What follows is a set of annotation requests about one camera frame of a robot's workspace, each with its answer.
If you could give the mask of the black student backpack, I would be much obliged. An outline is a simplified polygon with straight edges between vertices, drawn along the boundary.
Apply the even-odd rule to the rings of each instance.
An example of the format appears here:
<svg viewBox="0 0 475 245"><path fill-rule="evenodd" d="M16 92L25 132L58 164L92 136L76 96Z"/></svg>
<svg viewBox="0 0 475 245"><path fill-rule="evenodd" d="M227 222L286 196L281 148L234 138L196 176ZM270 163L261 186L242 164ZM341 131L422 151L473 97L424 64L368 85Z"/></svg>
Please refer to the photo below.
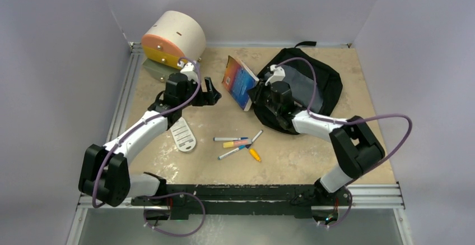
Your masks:
<svg viewBox="0 0 475 245"><path fill-rule="evenodd" d="M305 62L290 61L285 62L282 68L285 71L284 82L288 83L292 91L294 101L303 107L307 107L313 94L314 78L311 68L316 76L316 96L310 110L314 113L330 116L335 109L343 89L340 74L329 65L307 55L300 46L316 46L314 41L303 41L293 48L284 48L268 62L267 65L257 74L260 82L265 82L271 75L270 66L278 65L291 58L304 58Z"/></svg>

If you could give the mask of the blue orange book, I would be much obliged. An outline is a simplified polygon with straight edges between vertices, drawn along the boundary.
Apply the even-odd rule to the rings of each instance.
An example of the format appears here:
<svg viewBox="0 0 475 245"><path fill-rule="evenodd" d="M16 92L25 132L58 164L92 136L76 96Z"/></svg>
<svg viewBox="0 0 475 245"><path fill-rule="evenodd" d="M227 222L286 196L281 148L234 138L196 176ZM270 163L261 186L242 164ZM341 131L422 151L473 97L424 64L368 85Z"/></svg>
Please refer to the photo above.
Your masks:
<svg viewBox="0 0 475 245"><path fill-rule="evenodd" d="M252 105L248 90L254 88L258 81L259 78L242 60L228 56L222 85L245 112Z"/></svg>

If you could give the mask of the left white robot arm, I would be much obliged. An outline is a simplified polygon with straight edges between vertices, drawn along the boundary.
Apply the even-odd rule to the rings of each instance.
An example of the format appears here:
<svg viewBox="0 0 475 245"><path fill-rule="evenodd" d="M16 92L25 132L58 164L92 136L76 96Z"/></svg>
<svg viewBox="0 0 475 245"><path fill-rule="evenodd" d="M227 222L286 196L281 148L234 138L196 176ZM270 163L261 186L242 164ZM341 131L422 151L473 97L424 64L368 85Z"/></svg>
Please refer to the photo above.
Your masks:
<svg viewBox="0 0 475 245"><path fill-rule="evenodd" d="M106 144L86 149L78 189L91 196L94 208L117 207L129 197L145 197L153 205L164 203L166 180L150 172L131 174L131 162L182 117L184 108L212 106L220 98L210 77L171 74L165 89L132 127Z"/></svg>

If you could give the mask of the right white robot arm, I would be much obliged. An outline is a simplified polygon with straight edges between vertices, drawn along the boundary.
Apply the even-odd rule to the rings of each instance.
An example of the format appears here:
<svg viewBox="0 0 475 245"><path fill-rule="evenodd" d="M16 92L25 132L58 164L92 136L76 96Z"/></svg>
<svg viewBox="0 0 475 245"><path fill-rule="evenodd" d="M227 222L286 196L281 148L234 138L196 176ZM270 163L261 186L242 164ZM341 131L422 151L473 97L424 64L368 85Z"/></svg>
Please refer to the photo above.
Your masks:
<svg viewBox="0 0 475 245"><path fill-rule="evenodd" d="M270 112L278 127L331 143L337 164L315 183L314 196L321 204L334 200L337 191L359 179L385 156L371 128L359 116L337 119L313 113L294 101L284 81L259 82L248 92L252 103Z"/></svg>

